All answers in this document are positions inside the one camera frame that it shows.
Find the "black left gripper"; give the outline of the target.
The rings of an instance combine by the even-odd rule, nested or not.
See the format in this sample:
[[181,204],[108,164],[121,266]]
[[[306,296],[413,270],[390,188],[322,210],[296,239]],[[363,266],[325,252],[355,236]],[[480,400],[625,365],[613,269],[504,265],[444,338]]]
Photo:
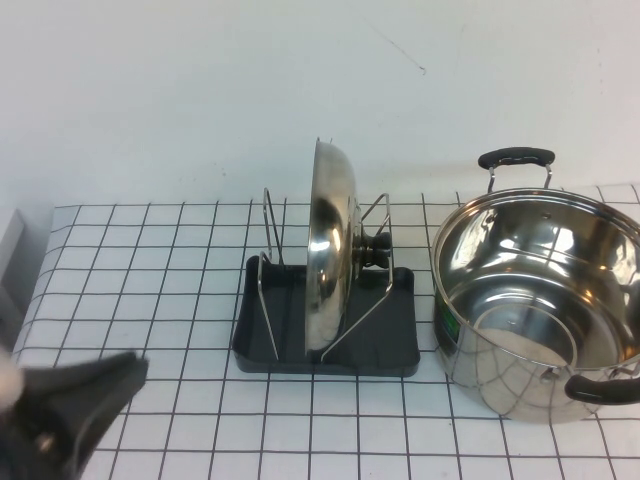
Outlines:
[[1,414],[1,476],[78,479],[122,409],[146,382],[133,352],[24,371],[24,392]]

